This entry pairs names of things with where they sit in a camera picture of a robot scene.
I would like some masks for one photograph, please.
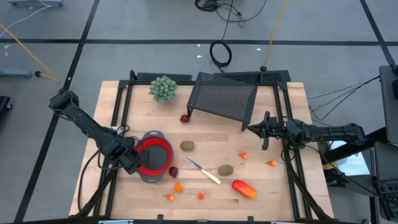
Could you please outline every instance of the cable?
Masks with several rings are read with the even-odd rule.
[[[5,26],[2,24],[2,23],[0,23],[0,27],[2,28],[2,29],[4,29],[12,38],[14,38],[14,40],[37,62],[37,63],[39,63],[41,66],[43,66],[51,75],[53,75],[56,79],[57,79],[57,81],[59,82],[60,81],[60,78],[56,75],[56,74],[54,74],[53,73],[53,71],[51,71],[51,69],[49,69],[47,66],[45,66],[39,59],[37,59],[33,54],[32,54],[32,52],[30,52],[29,50],[28,50],[28,48],[26,48],[25,47],[25,45],[23,44],[23,43],[21,43],[20,41],[19,41],[19,39],[16,37],[16,36],[14,36],[14,34],[12,34],[9,30],[7,30],[7,28],[5,28]]]
[[[224,37],[225,37],[225,33],[226,33],[227,28],[228,28],[229,17],[231,16],[231,11],[232,11],[233,4],[234,4],[234,0],[231,0],[231,7],[229,8],[228,20],[226,21],[225,30],[224,30],[224,35],[223,35],[223,38],[221,38],[221,40],[223,40]]]
[[[324,152],[324,153],[326,153],[326,152],[328,152],[328,151],[330,150],[330,148],[331,148],[331,145],[332,145],[333,143],[335,143],[335,142],[334,142],[334,141],[332,141],[332,142],[329,144],[329,146],[326,148],[326,150],[325,150],[325,152]]]
[[[86,169],[88,167],[88,164],[94,159],[94,157],[99,153],[99,150],[97,150],[86,162],[85,166],[83,167],[83,170],[81,171],[80,174],[80,181],[79,181],[79,188],[77,192],[77,208],[79,209],[79,212],[81,211],[81,187],[83,185],[83,176],[86,172]]]
[[[231,0],[231,7],[229,8],[228,20],[229,20],[229,17],[231,16],[231,11],[232,11],[232,8],[233,8],[233,4],[234,4],[234,0]],[[213,63],[217,66],[217,68],[222,73],[224,73],[224,71],[221,68],[222,67],[227,67],[231,63],[231,60],[232,60],[232,51],[231,51],[230,47],[228,46],[228,44],[223,42],[223,39],[225,37],[225,33],[226,33],[227,28],[228,28],[228,21],[226,22],[224,34],[223,34],[223,37],[221,38],[221,40],[216,40],[213,43],[211,43],[211,45],[210,45],[210,57],[211,57],[211,60],[213,61]],[[216,44],[221,44],[227,50],[227,52],[228,52],[228,61],[227,62],[225,62],[225,63],[219,62],[219,61],[217,61],[217,59],[214,58],[213,47]]]
[[[39,72],[39,71],[32,72],[32,75],[35,75],[35,76],[37,76],[37,77],[45,77],[45,78],[54,80],[54,81],[56,81],[56,82],[59,82],[59,80],[57,80],[56,78],[51,77],[50,75],[45,75],[45,74],[43,74],[43,73],[41,73],[41,72]]]
[[[385,197],[383,197],[382,195],[378,195],[378,194],[374,193],[373,191],[367,189],[366,187],[364,187],[363,185],[361,185],[361,184],[358,183],[357,181],[355,181],[355,180],[351,179],[350,177],[348,177],[347,175],[345,175],[345,173],[343,173],[342,171],[340,171],[340,170],[339,170],[337,167],[335,167],[331,162],[329,162],[329,161],[326,159],[326,157],[325,157],[318,149],[315,149],[314,147],[309,146],[309,145],[305,145],[305,146],[308,146],[308,147],[312,148],[313,150],[317,151],[317,152],[319,153],[319,155],[322,157],[322,159],[323,159],[326,163],[328,163],[329,165],[331,165],[332,168],[334,168],[334,170],[336,170],[339,174],[341,174],[342,176],[344,176],[344,177],[347,178],[348,180],[352,181],[352,183],[356,184],[358,187],[361,187],[363,190],[369,192],[370,194],[373,194],[373,197],[374,197],[374,196],[377,196],[377,197],[379,197],[379,198],[383,198],[384,200],[387,200],[387,201],[390,202],[390,203],[393,203],[393,204],[395,204],[395,205],[398,205],[398,202],[393,202],[392,200],[389,200],[388,198],[385,198]]]
[[[317,114],[315,114],[315,110],[313,110],[312,107],[311,107],[310,105],[309,105],[308,107],[310,108],[311,113],[314,114],[314,116],[316,117],[316,119],[318,119],[318,120],[323,120],[323,119],[325,119],[334,109],[336,109],[336,107],[337,107],[338,105],[340,105],[342,102],[344,102],[345,99],[347,99],[349,96],[351,96],[353,93],[355,93],[355,91],[357,91],[357,90],[360,89],[362,86],[365,86],[366,84],[368,84],[368,83],[370,83],[371,81],[376,80],[376,79],[378,79],[378,78],[380,78],[380,76],[374,77],[374,78],[372,78],[372,79],[370,79],[370,80],[364,82],[364,83],[361,84],[360,86],[358,86],[358,87],[356,87],[356,88],[350,90],[350,91],[348,92],[349,94],[348,94],[346,97],[344,97],[337,105],[335,105],[329,112],[327,112],[327,114],[324,115],[323,118],[318,118]]]
[[[360,84],[363,84],[363,83],[365,83],[365,82],[357,83],[357,84],[352,85],[352,86],[347,86],[346,88],[341,89],[341,90],[336,90],[336,91],[333,91],[333,92],[330,92],[330,93],[326,93],[326,94],[322,94],[322,95],[319,95],[319,96],[310,97],[310,98],[307,98],[307,100],[314,100],[314,99],[317,99],[317,98],[319,98],[319,97],[327,96],[327,95],[330,95],[330,94],[333,94],[333,93],[338,93],[338,92],[340,92],[340,91],[344,91],[344,90],[346,90],[346,89],[348,89],[348,88],[356,87],[356,86],[358,86],[358,85],[360,85]]]
[[[285,150],[283,149],[283,150],[280,152],[280,158],[282,159],[282,161],[286,162],[286,160],[283,158],[283,152],[284,152],[284,151],[285,151]],[[289,153],[289,161],[288,161],[288,162],[291,162],[291,161],[295,158],[295,156],[296,156],[296,153],[294,152],[293,157],[290,158],[290,153]]]
[[[327,102],[327,103],[325,103],[325,104],[322,104],[322,105],[316,107],[316,108],[313,110],[313,112],[314,112],[314,111],[317,111],[317,110],[318,110],[319,108],[321,108],[321,107],[324,107],[324,106],[326,106],[326,105],[329,105],[329,104],[332,103],[333,101],[337,100],[338,98],[340,98],[340,97],[342,97],[342,96],[344,96],[344,95],[347,95],[347,94],[351,93],[352,91],[356,91],[356,88],[353,88],[352,90],[349,90],[349,91],[347,91],[346,93],[343,93],[343,94],[341,94],[341,95],[339,95],[339,96],[333,98],[331,101],[329,101],[329,102]]]
[[[259,11],[256,15],[250,17],[249,19],[243,19],[243,17],[242,17],[243,15],[234,7],[234,9],[235,9],[235,11],[236,11],[236,14],[235,14],[235,13],[234,13],[234,14],[235,14],[236,16],[239,16],[239,17],[241,18],[240,21],[231,21],[229,18],[228,18],[228,19],[225,19],[225,18],[218,12],[218,8],[219,8],[220,6],[222,6],[222,5],[227,5],[227,6],[229,6],[229,4],[226,4],[226,3],[218,4],[218,5],[217,5],[217,8],[216,8],[216,12],[217,12],[217,14],[218,14],[224,21],[226,21],[226,22],[247,22],[247,21],[250,21],[250,20],[256,18],[256,17],[260,14],[260,13],[262,12],[262,10],[264,9],[266,3],[267,3],[267,0],[264,0],[264,4],[262,5],[260,11]]]
[[[45,7],[43,7],[43,8],[41,8],[41,9],[35,11],[35,12],[32,13],[30,16],[27,16],[27,17],[25,17],[25,18],[23,18],[23,19],[20,19],[20,20],[16,21],[16,22],[13,22],[11,25],[9,25],[9,26],[7,27],[7,30],[9,30],[13,25],[18,24],[18,23],[20,23],[20,22],[22,22],[22,21],[25,21],[25,20],[29,19],[30,17],[36,15],[38,12],[40,12],[40,11],[42,11],[42,10],[44,10],[44,9],[48,9],[48,8],[52,7],[52,6],[49,6],[49,5],[47,5],[47,4],[44,4],[44,2],[43,2],[42,0],[39,0],[39,1],[40,1]],[[1,38],[5,33],[6,33],[6,30],[4,30],[4,31],[0,34],[0,38]]]
[[[78,122],[78,121],[75,121],[75,120],[71,120],[71,119],[69,119],[69,118],[65,118],[65,117],[63,117],[63,116],[61,116],[60,114],[58,114],[58,113],[55,113],[59,118],[62,118],[62,119],[64,119],[64,120],[66,120],[66,121],[71,121],[71,122],[73,122],[73,123],[77,123],[77,124],[80,124],[80,125],[83,125],[83,126],[85,126],[86,128],[88,128],[89,129],[89,131],[93,134],[93,139],[94,139],[94,141],[95,142],[99,142],[98,141],[98,136],[95,134],[95,132],[93,131],[93,129],[92,128],[90,128],[90,127],[88,127],[87,125],[85,125],[84,123],[81,123],[81,122]],[[135,136],[132,136],[132,137],[130,137],[130,138],[133,138],[133,139],[138,139],[139,140],[139,138],[137,138],[137,137],[135,137]],[[101,155],[101,153],[99,153],[98,154],[98,159],[97,159],[97,165],[98,165],[98,167],[100,168],[100,169],[103,169],[103,170],[116,170],[116,169],[119,169],[119,168],[123,168],[123,166],[117,166],[117,167],[103,167],[103,166],[101,166],[101,164],[100,164],[100,161],[101,161],[101,159],[100,159],[100,155]]]
[[[199,2],[200,0],[195,0],[195,6],[205,12],[214,12],[217,10],[217,6],[215,6],[214,4],[210,4],[210,2],[216,2],[216,0],[208,0],[205,1],[204,5],[199,6]]]
[[[274,31],[272,32],[271,39],[270,39],[269,45],[268,45],[267,57],[266,57],[266,61],[264,62],[264,66],[267,65],[269,56],[271,55],[271,45],[272,45],[272,41],[274,40],[274,35],[275,35],[275,33],[276,33],[276,30],[278,29],[279,23],[280,23],[280,21],[282,20],[282,17],[284,16],[284,12],[285,12],[285,9],[286,9],[286,5],[287,5],[287,0],[285,0],[284,6],[283,6],[282,10],[281,10],[280,13],[279,13],[279,18],[278,18],[278,20],[276,21]]]

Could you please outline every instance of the black cable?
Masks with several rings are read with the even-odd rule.
[[[229,9],[228,19],[229,19],[229,17],[231,16],[231,11],[232,11],[233,4],[234,4],[234,0],[231,0],[231,7],[230,7],[230,9]],[[226,23],[226,25],[225,25],[224,34],[223,34],[223,37],[221,38],[221,40],[216,40],[216,41],[214,41],[213,43],[211,43],[211,45],[210,45],[210,57],[211,57],[211,60],[213,61],[213,63],[217,66],[217,68],[218,68],[222,73],[224,73],[224,71],[223,71],[221,68],[222,68],[222,67],[227,67],[227,66],[231,63],[231,60],[232,60],[232,51],[231,51],[230,47],[228,46],[228,44],[226,44],[225,42],[223,42],[223,39],[224,39],[224,37],[225,37],[225,33],[226,33],[227,28],[228,28],[228,21],[227,21],[227,23]],[[227,61],[227,62],[219,62],[219,61],[217,61],[217,59],[214,58],[214,55],[213,55],[213,47],[214,47],[214,45],[216,45],[216,44],[221,44],[221,45],[224,46],[225,49],[227,50],[227,52],[228,52],[228,61]]]
[[[280,158],[284,161],[284,162],[286,162],[286,160],[283,158],[283,153],[284,153],[284,149],[280,152]],[[288,162],[292,162],[292,160],[294,159],[296,157],[296,153],[293,151],[293,156],[292,157],[290,157],[290,153],[289,153],[289,160],[288,160]]]
[[[215,3],[217,0],[208,0],[205,1],[205,3],[202,6],[199,6],[199,2],[200,0],[195,0],[195,6],[205,12],[214,12],[217,10],[217,5],[216,4],[212,4],[211,2]]]
[[[355,91],[357,91],[358,89],[360,89],[362,86],[365,86],[366,84],[370,83],[371,81],[378,79],[379,77],[380,77],[380,76],[374,77],[374,78],[372,78],[372,79],[370,79],[370,80],[364,82],[364,83],[361,84],[360,86],[358,86],[358,87],[353,88],[352,90],[350,90],[350,91],[348,92],[349,94],[348,94],[346,97],[344,97],[344,98],[343,98],[336,106],[334,106],[329,112],[327,112],[327,114],[324,115],[323,118],[318,118],[317,114],[315,114],[315,110],[313,110],[312,107],[311,107],[310,105],[309,105],[309,108],[310,108],[310,110],[312,111],[312,113],[314,114],[314,116],[316,117],[316,119],[318,119],[318,120],[324,120],[334,109],[336,109],[336,107],[337,107],[338,105],[340,105],[342,102],[345,101],[345,99],[347,99],[349,96],[351,96],[353,93],[355,93]]]
[[[324,153],[327,153],[327,152],[330,150],[330,148],[331,148],[331,145],[332,145],[333,143],[335,143],[335,142],[334,142],[334,141],[332,141],[332,142],[329,144],[329,146],[326,148],[326,150],[325,150],[325,152],[324,152]]]
[[[336,90],[336,91],[333,91],[333,92],[330,92],[330,93],[325,93],[325,94],[322,94],[322,95],[319,95],[319,96],[309,97],[309,98],[307,98],[307,100],[314,100],[314,99],[317,99],[317,98],[319,98],[319,97],[327,96],[327,95],[330,95],[330,94],[333,94],[333,93],[338,93],[338,92],[344,91],[344,90],[346,90],[346,89],[348,89],[348,88],[354,88],[354,87],[356,87],[356,86],[358,86],[358,85],[360,85],[360,84],[363,84],[363,83],[365,83],[365,82],[357,83],[357,84],[352,85],[352,86],[347,86],[347,87],[344,88],[344,89]]]
[[[55,109],[55,108],[52,108],[52,109],[53,109],[54,111],[59,111],[60,113],[63,113],[61,110],[58,110],[58,109]],[[97,137],[97,135],[95,134],[95,132],[93,131],[93,129],[90,128],[90,127],[88,127],[86,124],[84,124],[84,123],[82,123],[82,122],[79,122],[79,121],[74,121],[74,120],[69,119],[69,118],[66,118],[66,117],[63,117],[62,115],[58,114],[57,112],[55,112],[55,114],[56,114],[59,118],[64,119],[64,120],[66,120],[66,121],[71,121],[71,122],[73,122],[73,123],[77,123],[77,124],[80,124],[80,125],[85,126],[85,127],[88,128],[89,131],[93,134],[93,139],[94,139],[94,141],[98,142],[98,137]],[[125,125],[125,126],[123,126],[123,127],[124,127],[124,130],[123,130],[123,132],[122,132],[119,136],[123,135],[124,133],[126,133],[126,132],[128,132],[128,131],[130,130],[130,126],[128,126],[128,125]],[[143,145],[142,141],[141,141],[138,137],[136,137],[136,136],[131,136],[131,137],[129,137],[129,138],[133,138],[134,140],[136,140],[136,141],[141,145],[142,148],[144,148],[144,145]],[[82,212],[82,211],[81,211],[80,202],[81,202],[81,188],[82,188],[82,185],[83,185],[83,181],[82,181],[82,180],[83,180],[83,176],[84,176],[84,173],[85,173],[85,171],[86,171],[86,169],[87,169],[87,167],[88,167],[88,164],[93,160],[93,158],[95,157],[95,155],[98,154],[98,167],[99,167],[100,169],[104,169],[104,170],[116,170],[116,169],[122,168],[122,166],[119,166],[119,167],[109,167],[109,168],[108,168],[108,167],[102,167],[101,164],[100,164],[100,154],[101,154],[101,153],[99,153],[99,152],[102,152],[100,148],[98,148],[97,152],[94,153],[94,154],[88,159],[87,163],[85,164],[85,166],[84,166],[84,168],[83,168],[83,170],[82,170],[82,172],[81,172],[80,182],[79,182],[79,189],[78,189],[78,209],[79,209],[79,213]],[[88,207],[88,206],[89,206],[89,203],[96,203],[96,200],[93,200],[92,202],[87,202],[87,203],[85,204],[84,207]]]
[[[229,16],[228,16],[228,19],[225,19],[225,18],[218,12],[218,8],[219,8],[219,7],[216,8],[216,12],[217,12],[217,14],[218,14],[224,21],[226,21],[226,22],[247,22],[247,21],[250,21],[250,20],[256,18],[256,17],[260,14],[260,13],[262,12],[262,10],[264,9],[264,7],[266,6],[266,3],[267,3],[267,0],[264,0],[264,4],[262,5],[260,11],[259,11],[256,15],[250,17],[249,19],[242,19],[242,20],[240,20],[240,21],[231,21],[231,20],[229,19]],[[236,10],[236,12],[238,12],[238,15],[237,15],[237,16],[239,16],[239,17],[241,18],[242,14],[241,14],[238,10]]]
[[[333,101],[337,100],[338,98],[340,98],[340,97],[342,97],[342,96],[345,96],[345,95],[347,95],[347,94],[349,94],[349,93],[352,93],[353,91],[356,91],[356,90],[357,90],[357,87],[356,87],[356,88],[353,88],[352,90],[347,91],[346,93],[343,93],[343,94],[341,94],[341,95],[339,95],[339,96],[336,96],[336,97],[334,97],[332,100],[330,100],[329,102],[317,106],[317,107],[316,107],[314,110],[312,110],[312,111],[315,112],[315,111],[317,111],[319,108],[324,107],[324,106],[326,106],[326,105],[329,105],[330,103],[332,103]]]
[[[79,181],[79,188],[77,191],[77,208],[79,209],[79,212],[81,211],[81,187],[83,185],[83,176],[86,172],[86,169],[88,167],[88,164],[94,159],[94,157],[97,155],[97,153],[99,153],[99,150],[97,150],[86,162],[85,166],[83,167],[83,170],[81,171],[80,174],[80,181]]]

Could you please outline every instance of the small fruit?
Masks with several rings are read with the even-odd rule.
[[[170,202],[174,201],[174,195],[163,195],[164,197],[167,198]]]
[[[183,123],[187,123],[187,122],[189,122],[189,119],[190,119],[190,117],[188,115],[184,114],[184,115],[181,115],[180,121]]]
[[[276,160],[270,160],[270,161],[268,162],[268,164],[269,164],[270,166],[276,166]]]
[[[178,168],[177,167],[170,167],[169,169],[169,174],[170,176],[172,176],[173,178],[177,177],[178,174]]]
[[[239,154],[240,157],[242,157],[242,159],[248,159],[248,154],[247,153],[240,153]]]
[[[200,192],[199,194],[198,194],[198,198],[199,199],[203,199],[205,197],[205,195],[202,193],[202,192]]]
[[[182,187],[182,185],[181,184],[179,184],[179,183],[176,183],[175,185],[174,185],[174,190],[176,191],[176,192],[182,192],[182,190],[183,190],[183,187]]]
[[[235,180],[232,183],[232,188],[243,194],[248,198],[255,198],[257,196],[257,190],[252,188],[249,184],[243,180]]]
[[[234,167],[230,165],[222,165],[218,168],[220,175],[231,175],[234,172]]]
[[[180,147],[183,151],[192,151],[195,148],[195,144],[193,141],[183,141],[181,142]]]

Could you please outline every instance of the red bell pepper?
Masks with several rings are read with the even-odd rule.
[[[255,198],[257,195],[257,190],[255,190],[249,184],[245,183],[245,181],[242,180],[235,180],[232,183],[232,188],[248,198]]]

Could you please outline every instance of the black floor line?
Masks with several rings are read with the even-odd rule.
[[[20,39],[25,44],[79,44],[78,39]],[[215,40],[123,40],[123,39],[86,39],[85,44],[211,44]],[[270,40],[224,40],[227,44],[267,45]],[[0,39],[0,43],[16,43],[14,39]],[[378,41],[339,41],[339,40],[274,40],[273,45],[309,45],[309,46],[377,46]],[[398,42],[385,42],[397,45]]]
[[[79,62],[80,55],[81,55],[81,52],[83,50],[83,46],[85,44],[85,40],[87,38],[88,32],[90,31],[91,24],[93,23],[93,19],[94,19],[95,12],[97,10],[99,2],[100,2],[100,0],[95,0],[94,3],[93,3],[93,6],[91,7],[90,15],[88,16],[85,29],[83,30],[83,33],[81,35],[81,39],[79,41],[79,45],[77,47],[75,56],[74,56],[74,58],[72,60],[72,64],[70,65],[68,76],[67,76],[67,78],[65,80],[65,84],[63,85],[63,88],[66,89],[66,90],[69,89],[70,82],[71,82],[71,80],[73,78],[73,75],[75,73],[77,64]],[[39,179],[40,171],[42,170],[45,157],[46,157],[47,152],[49,150],[49,147],[50,147],[50,144],[51,144],[51,140],[52,140],[52,137],[53,137],[54,132],[55,132],[55,128],[57,127],[58,119],[59,119],[58,116],[56,116],[55,114],[52,116],[52,119],[51,119],[51,122],[50,122],[50,126],[49,126],[49,128],[47,130],[47,133],[45,135],[45,138],[44,138],[44,141],[43,141],[43,145],[42,145],[42,147],[40,149],[39,156],[38,156],[38,158],[36,160],[35,166],[34,166],[33,171],[32,171],[32,175],[30,176],[29,182],[28,182],[27,187],[25,189],[25,193],[24,193],[24,196],[23,196],[23,198],[21,200],[21,204],[19,204],[19,208],[18,208],[16,217],[14,219],[14,222],[22,222],[24,220],[26,211],[27,211],[28,206],[29,206],[29,202],[30,202],[30,200],[32,198],[32,195],[34,193],[34,189],[35,189],[37,180]]]
[[[392,59],[390,51],[388,50],[388,47],[380,33],[379,28],[376,25],[376,21],[374,20],[372,13],[368,7],[368,4],[366,4],[365,0],[360,0],[361,5],[363,7],[363,10],[365,11],[366,17],[369,20],[369,23],[371,24],[372,30],[374,34],[376,35],[377,41],[380,43],[381,49],[383,51],[384,56],[386,57],[387,63],[389,65],[394,64],[394,59]]]

